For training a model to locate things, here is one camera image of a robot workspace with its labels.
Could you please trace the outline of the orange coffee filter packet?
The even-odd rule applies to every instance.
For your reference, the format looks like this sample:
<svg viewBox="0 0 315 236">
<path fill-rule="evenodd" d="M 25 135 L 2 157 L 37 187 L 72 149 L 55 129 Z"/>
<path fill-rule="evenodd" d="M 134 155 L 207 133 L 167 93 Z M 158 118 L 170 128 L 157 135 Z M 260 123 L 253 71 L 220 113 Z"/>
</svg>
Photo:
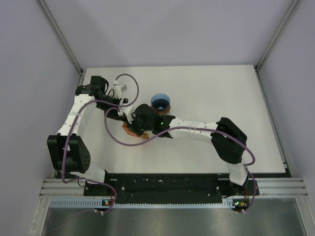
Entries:
<svg viewBox="0 0 315 236">
<path fill-rule="evenodd" d="M 125 122 L 123 123 L 122 128 L 128 135 L 131 135 L 131 136 L 134 136 L 134 137 L 138 137 L 138 138 L 142 138 L 142 139 L 145 139 L 145 140 L 149 139 L 149 135 L 147 133 L 143 133 L 142 135 L 137 135 L 134 131 L 132 131 L 129 127 L 127 127 L 127 124 Z"/>
</svg>

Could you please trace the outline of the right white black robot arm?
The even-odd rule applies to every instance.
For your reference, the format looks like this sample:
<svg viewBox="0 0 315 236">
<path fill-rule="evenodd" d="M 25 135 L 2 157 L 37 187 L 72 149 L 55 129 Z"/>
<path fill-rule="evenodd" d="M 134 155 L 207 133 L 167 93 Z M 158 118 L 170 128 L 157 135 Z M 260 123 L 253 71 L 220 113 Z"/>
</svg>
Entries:
<svg viewBox="0 0 315 236">
<path fill-rule="evenodd" d="M 237 195 L 248 188 L 248 172 L 242 164 L 247 144 L 246 134 L 230 119 L 217 122 L 196 122 L 172 115 L 159 115 L 147 104 L 126 112 L 127 128 L 136 136 L 178 139 L 185 138 L 211 144 L 219 158 L 227 163 L 229 187 Z"/>
</svg>

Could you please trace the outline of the blue glass ribbed dripper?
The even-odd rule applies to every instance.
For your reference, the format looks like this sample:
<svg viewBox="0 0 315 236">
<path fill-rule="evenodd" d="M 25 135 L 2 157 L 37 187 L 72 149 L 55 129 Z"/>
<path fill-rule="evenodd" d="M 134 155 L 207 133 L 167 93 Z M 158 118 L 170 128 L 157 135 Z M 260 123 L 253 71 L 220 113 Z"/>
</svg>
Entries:
<svg viewBox="0 0 315 236">
<path fill-rule="evenodd" d="M 151 98 L 151 105 L 157 110 L 165 110 L 170 105 L 170 97 L 165 93 L 157 93 Z"/>
</svg>

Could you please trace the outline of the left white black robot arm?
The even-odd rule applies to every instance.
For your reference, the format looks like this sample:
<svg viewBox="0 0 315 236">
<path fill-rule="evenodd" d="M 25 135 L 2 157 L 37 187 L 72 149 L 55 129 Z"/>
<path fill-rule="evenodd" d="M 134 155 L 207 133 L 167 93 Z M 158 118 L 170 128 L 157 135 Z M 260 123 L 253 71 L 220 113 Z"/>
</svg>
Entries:
<svg viewBox="0 0 315 236">
<path fill-rule="evenodd" d="M 94 109 L 107 111 L 128 103 L 128 99 L 121 97 L 126 90 L 127 86 L 117 80 L 109 86 L 101 76 L 92 76 L 89 84 L 76 88 L 73 105 L 64 124 L 47 139 L 53 167 L 61 173 L 64 182 L 67 182 L 67 175 L 72 175 L 95 183 L 94 188 L 101 195 L 111 191 L 112 184 L 105 179 L 106 171 L 91 164 L 91 154 L 83 141 L 83 134 Z"/>
</svg>

